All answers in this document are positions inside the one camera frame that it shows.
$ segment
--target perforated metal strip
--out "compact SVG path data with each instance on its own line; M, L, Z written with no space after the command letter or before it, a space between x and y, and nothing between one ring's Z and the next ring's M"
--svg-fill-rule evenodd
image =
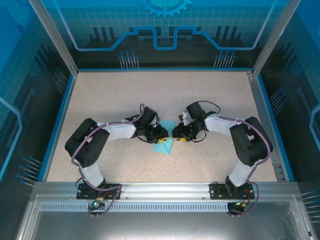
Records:
M87 212L90 203L46 202L41 204L41 212ZM228 212L228 204L223 202L116 202L110 212Z

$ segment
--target gear logo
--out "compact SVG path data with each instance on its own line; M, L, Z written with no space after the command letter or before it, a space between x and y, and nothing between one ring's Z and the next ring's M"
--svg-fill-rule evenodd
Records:
M191 0L141 0L144 5L144 10L150 11L158 18L163 16L173 17L175 14L180 14L181 10L186 10L187 5L191 4Z
M28 0L0 0L0 7L7 7L11 16L21 25L29 18Z

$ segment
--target cable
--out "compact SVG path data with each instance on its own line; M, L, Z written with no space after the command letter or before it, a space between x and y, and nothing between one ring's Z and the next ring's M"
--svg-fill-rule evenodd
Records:
M206 137L207 137L207 133L206 133L206 131L204 131L204 138L202 138L202 139L199 140L199 141L194 141L194 140L192 139L192 142L194 142L194 143L200 143L200 142L202 142L203 140L205 140Z
M122 186L119 187L118 191L116 191L116 194L114 195L114 197L113 197L113 199L112 199L112 202L111 202L110 205L106 208L105 211L103 211L103 212L100 213L100 214L97 213L97 214L95 215L95 214L93 214L93 212L91 211L92 205L90 205L89 208L88 208L88 214L90 214L91 217L97 216L98 218L99 218L99 216L102 216L102 215L106 214L106 213L110 210L110 208L112 207L112 205L114 204L116 198L119 196L119 194L120 194L120 192L121 192L121 188L122 188Z
M142 138L140 138L139 136L136 136L138 139L140 139L142 142L145 142L145 143L147 143L147 144L151 144L151 142L148 142L148 141L146 141L146 140L144 140L144 139L142 139Z
M107 127L107 126L109 126L109 125L115 125L115 124L132 124L132 123L138 121L138 120L142 117L142 115L144 114L145 105L144 105L143 103L141 103L140 106L139 106L139 109L140 109L140 115L139 115L136 119L134 119L134 120L126 121L126 122L124 122L124 121L114 121L114 122L110 122L110 123L103 124L103 125L95 128L92 132L90 132L90 133L88 134L88 136L86 136L86 137L84 138L84 140L82 141L82 143L78 146L78 148L77 148L77 149L75 150L75 152L73 153L73 155L72 155L72 157L71 157L71 162L72 162L72 164L76 165L76 167L78 168L78 171L79 171L81 177L83 178L83 181L85 181L85 183L88 184L88 186L89 186L90 188L92 188L92 189L94 189L94 190L97 190L97 191L101 191L101 192L107 192L107 191L112 191L112 190L119 189L119 188L122 187L122 185L120 184L120 185L118 185L118 186L111 187L111 188L98 188L98 187L93 186L93 185L86 179L84 173L82 172L82 169L81 169L81 167L80 167L80 164L77 163L77 162L75 162L75 158L76 158L78 152L79 152L80 149L85 145L85 143L86 143L97 131L99 131L100 129L102 129L102 128L104 128L104 127Z
M207 104L212 104L212 105L214 105L214 106L216 106L217 108L218 108L218 115L220 114L220 112L221 112L221 107L218 105L218 104L216 104L216 103L214 103L214 102L212 102L212 101L207 101L207 100L200 100L200 101L195 101L194 103L207 103Z
M243 213L243 214L242 214L243 216L245 216L245 215L247 215L248 213L250 213L250 212L257 206L257 204L258 204L259 195L260 195L259 187L258 187L258 185L257 185L255 182L250 182L250 178L251 178L251 176L254 174L254 172L255 172L255 170L257 169L257 167L258 167L259 165L265 163L265 162L270 158L271 149L270 149L269 143L268 143L267 139L265 138L265 136L264 136L256 127L254 127L254 126L251 125L250 123L248 123L248 122L246 122L246 121L244 121L244 120L238 119L238 118L237 118L237 119L234 119L234 118L230 118L230 117L220 116L219 113L221 112L221 107L220 107L219 105L217 105L216 103L210 102L210 101L206 101L206 100L200 100L200 101L198 101L198 103L210 103L210 104L215 105L215 106L219 109L219 111L218 111L218 118L220 118L220 119L223 119L223 120L226 120L226 121L238 122L238 123L247 125L247 126L248 126L249 128L251 128L253 131L255 131L256 134L258 134L258 136L262 139L262 141L264 142L264 144L265 144L265 146L266 146L266 149L267 149L267 155L266 155L266 157L265 157L262 161L260 161L260 162L258 162L258 163L256 163L256 164L254 165L253 169L250 171L250 173L248 174L248 176L247 176L247 178L246 178L246 182L247 182L248 184L254 184L254 185L255 185L256 190L257 190L257 194L256 194L257 196L256 196L256 201L255 201L255 203L253 204L253 206L252 206L246 213Z
M76 189L79 188L79 186L77 186L77 183L78 183L81 179L82 179L82 177L80 177L80 178L75 182L74 186L75 186Z

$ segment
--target blue border trim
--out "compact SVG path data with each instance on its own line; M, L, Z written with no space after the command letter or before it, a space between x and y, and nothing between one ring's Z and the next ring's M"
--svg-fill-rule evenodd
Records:
M56 116L56 121L52 130L50 141L43 158L43 163L37 179L38 182L43 182L45 180L44 178L46 178L45 174L47 172L48 167L50 167L50 165L48 164L52 161L53 155L55 153L75 83L76 78L71 74L64 92L58 115Z
M4 104L11 112L13 112L16 115L17 121L18 121L18 125L19 128L15 134L15 137L12 141L11 147L9 149L8 154L5 157L4 163L2 165L2 168L0 170L0 182L5 174L5 171L7 169L7 166L9 164L9 161L11 159L12 153L14 152L14 149L16 147L16 144L18 142L18 139L20 137L20 134L22 132L23 126L22 126L22 120L21 120L21 115L20 112L12 105L10 105L6 100L4 100L2 97L0 97L0 103Z
M318 104L311 112L310 122L309 122L309 129L311 131L311 134L313 136L313 139L315 141L316 146L318 147L318 150L320 151L320 141L318 139L318 136L316 134L316 131L314 129L314 121L316 113L320 111L320 104Z
M139 30L151 30L152 31L152 35L153 35L153 47L156 49L156 50L174 50L176 49L177 47L177 42L178 42L178 31L179 30L192 30L192 34L193 35L203 35L214 47L216 47L216 49L218 50L247 50L247 51L250 51L250 50L253 50L256 48L260 38L261 38L261 35L263 34L264 30L265 30L265 27L269 21L269 18L277 4L278 0L274 0L272 6L270 7L270 10L261 26L261 29L254 41L254 44L252 47L221 47L219 46L213 39L212 37L210 37L210 35L205 32L205 31L197 31L197 27L196 26L178 26L174 29L173 31L173 46L170 46L170 47L159 47L158 46L158 42L157 42L157 31L156 29L153 27L153 26L135 26L133 27L133 32L125 32L113 45L112 47L109 47L109 48L79 48L77 43L76 43L76 40L75 38L73 37L72 33L71 33L71 30L67 24L67 21L65 20L64 18L64 15L62 14L61 12L61 9L58 5L58 2L57 0L53 0L53 3L56 7L56 10L58 12L58 14L60 15L60 18L63 22L63 25L72 41L72 44L74 46L74 48L80 52L90 52L90 51L113 51L127 36L134 36L134 35L138 35L138 31Z
M283 163L284 163L284 167L285 167L286 173L288 175L289 181L290 182L294 182L295 178L294 178L294 175L292 173L292 170L291 170L291 167L290 167L290 163L289 163L289 160L288 160L288 156L287 156L287 153L286 153L286 150L285 150L285 146L284 146L284 143L283 143L283 141L281 139L280 132L279 132L279 129L278 129L278 125L277 125L274 113L272 112L271 104L270 104L270 101L269 101L269 98L268 98L268 95L267 95L267 91L266 91L265 85L264 85L264 83L262 81L262 77L261 77L260 73L258 75L258 81L259 81L259 84L260 84L260 87L261 87L261 90L262 90L263 98L264 98L264 101L265 101L265 104L266 104L270 119L271 119L271 123L272 123L273 129L274 129L274 132L275 132L275 137L276 137L276 139L278 141L278 144L279 144L279 148L280 148L280 152L281 152L281 155L282 155L282 158L283 158Z
M228 72L251 72L252 68L215 68L215 67L180 67L180 68L129 68L129 69L121 69L121 68L79 68L81 72L148 72L148 71L228 71Z

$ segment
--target enclosure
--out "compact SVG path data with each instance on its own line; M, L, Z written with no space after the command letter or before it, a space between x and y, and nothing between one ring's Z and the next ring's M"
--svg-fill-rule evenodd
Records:
M319 10L313 0L0 0L3 239L318 239ZM123 187L92 219L65 150L78 126L121 121L141 103L178 125L200 100L256 117L272 142L251 177L250 214L227 214L240 199L212 198L238 157L232 138L209 131L167 153L107 142L100 171Z

